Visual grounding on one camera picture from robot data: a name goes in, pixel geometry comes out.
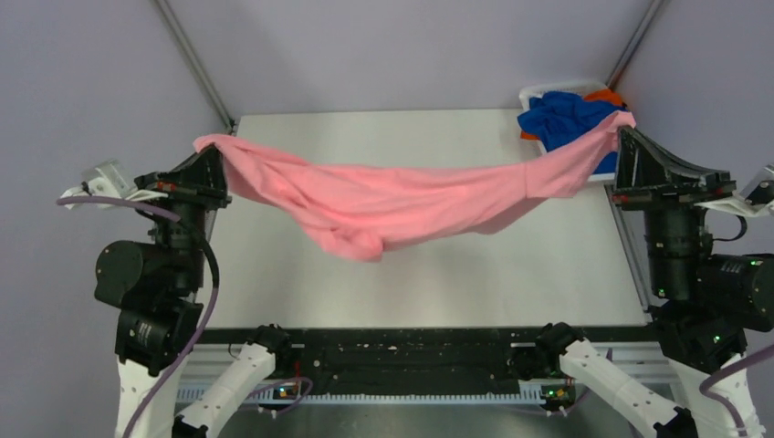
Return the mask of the pink t shirt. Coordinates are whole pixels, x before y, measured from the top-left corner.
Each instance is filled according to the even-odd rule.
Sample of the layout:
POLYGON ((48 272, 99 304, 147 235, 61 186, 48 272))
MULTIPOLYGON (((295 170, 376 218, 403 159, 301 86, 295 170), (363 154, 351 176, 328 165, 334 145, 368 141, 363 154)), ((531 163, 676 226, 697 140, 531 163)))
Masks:
POLYGON ((231 193, 276 207, 323 251, 377 262, 434 239, 492 235, 549 199, 571 198, 635 126, 616 110, 578 139, 536 159, 467 169, 321 165, 225 134, 194 141, 222 154, 231 193))

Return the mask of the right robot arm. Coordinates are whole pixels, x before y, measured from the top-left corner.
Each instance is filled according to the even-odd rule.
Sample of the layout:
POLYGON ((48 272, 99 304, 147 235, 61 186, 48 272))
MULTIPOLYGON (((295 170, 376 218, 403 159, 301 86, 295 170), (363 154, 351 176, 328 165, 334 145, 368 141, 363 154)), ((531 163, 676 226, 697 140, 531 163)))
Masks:
POLYGON ((773 257, 720 255, 709 209, 732 204, 727 172, 674 156, 630 126, 590 131, 536 159, 470 169, 314 165, 233 136, 196 140, 219 155, 230 190, 289 214, 323 251, 354 262, 444 237, 495 234, 548 199, 570 198, 599 161, 618 155, 612 203, 641 211, 651 285, 647 334, 660 346, 691 407, 652 395, 601 355, 588 330, 564 322, 534 331, 531 346, 503 328, 278 328, 286 342, 274 374, 306 379, 316 394, 499 394, 498 383, 575 380, 645 437, 760 437, 743 376, 770 349, 745 352, 745 331, 773 328, 773 257))

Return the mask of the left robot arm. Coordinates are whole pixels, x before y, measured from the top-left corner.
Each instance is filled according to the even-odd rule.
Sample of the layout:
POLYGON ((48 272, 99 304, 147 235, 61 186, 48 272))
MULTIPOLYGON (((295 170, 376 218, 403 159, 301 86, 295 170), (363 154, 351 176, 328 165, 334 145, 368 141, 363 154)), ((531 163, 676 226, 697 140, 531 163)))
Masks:
POLYGON ((96 299, 116 308, 115 353, 120 376, 119 437, 216 437, 264 379, 292 366, 288 334, 261 326, 216 381, 177 411, 183 368, 211 317, 196 292, 220 271, 206 233, 209 217, 226 207, 222 154, 206 146, 168 172, 137 178, 153 193, 131 208, 153 223, 148 243, 108 245, 95 266, 96 299))

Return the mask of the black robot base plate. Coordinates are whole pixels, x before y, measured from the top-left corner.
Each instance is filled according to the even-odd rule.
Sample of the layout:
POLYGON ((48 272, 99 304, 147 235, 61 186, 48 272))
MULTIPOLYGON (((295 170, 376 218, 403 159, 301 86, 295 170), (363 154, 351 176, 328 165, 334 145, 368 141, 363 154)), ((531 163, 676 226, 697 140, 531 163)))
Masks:
POLYGON ((535 351, 541 328, 289 328, 272 378, 306 377, 315 395, 514 394, 565 381, 535 351))

